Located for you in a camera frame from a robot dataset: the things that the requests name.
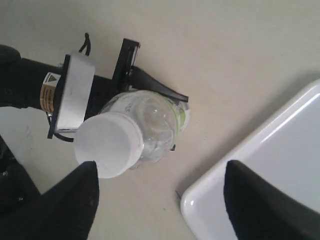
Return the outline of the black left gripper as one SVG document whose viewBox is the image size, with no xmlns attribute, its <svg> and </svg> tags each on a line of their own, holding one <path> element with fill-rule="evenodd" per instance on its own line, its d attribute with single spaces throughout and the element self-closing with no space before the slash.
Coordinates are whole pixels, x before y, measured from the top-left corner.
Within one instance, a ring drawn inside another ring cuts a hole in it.
<svg viewBox="0 0 320 240">
<path fill-rule="evenodd" d="M 86 118 L 97 115 L 110 99 L 127 89 L 129 74 L 129 84 L 134 89 L 152 91 L 175 101 L 189 101 L 188 96 L 176 92 L 141 68 L 133 66 L 139 48 L 138 41 L 123 39 L 112 78 L 94 76 L 85 112 Z"/>
</svg>

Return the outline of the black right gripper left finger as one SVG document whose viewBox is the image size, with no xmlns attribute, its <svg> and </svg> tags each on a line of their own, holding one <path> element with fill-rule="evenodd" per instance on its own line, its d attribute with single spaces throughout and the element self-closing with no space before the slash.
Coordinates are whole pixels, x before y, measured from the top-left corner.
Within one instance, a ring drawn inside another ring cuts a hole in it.
<svg viewBox="0 0 320 240">
<path fill-rule="evenodd" d="M 86 161 L 40 193 L 20 164 L 0 174 L 2 240 L 86 240 L 99 205 L 97 165 Z"/>
</svg>

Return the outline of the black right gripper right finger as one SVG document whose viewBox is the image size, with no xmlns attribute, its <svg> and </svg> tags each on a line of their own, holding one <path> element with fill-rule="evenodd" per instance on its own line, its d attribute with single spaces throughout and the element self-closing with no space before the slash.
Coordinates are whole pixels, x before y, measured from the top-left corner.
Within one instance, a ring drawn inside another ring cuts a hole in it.
<svg viewBox="0 0 320 240">
<path fill-rule="evenodd" d="M 224 203 L 239 240 L 318 240 L 320 214 L 238 160 L 227 162 Z"/>
</svg>

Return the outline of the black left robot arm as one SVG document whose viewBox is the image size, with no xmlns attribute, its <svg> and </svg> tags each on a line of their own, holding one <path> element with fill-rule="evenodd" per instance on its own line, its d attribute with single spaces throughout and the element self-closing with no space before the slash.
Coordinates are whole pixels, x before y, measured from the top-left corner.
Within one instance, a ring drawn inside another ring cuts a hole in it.
<svg viewBox="0 0 320 240">
<path fill-rule="evenodd" d="M 188 102 L 186 95 L 157 81 L 134 65 L 140 43 L 123 39 L 116 67 L 111 79 L 95 75 L 85 117 L 96 115 L 114 96 L 129 88 L 156 92 L 174 102 Z M 40 94 L 47 73 L 62 74 L 62 68 L 22 58 L 9 46 L 0 47 L 0 105 L 1 107 L 40 109 Z"/>
</svg>

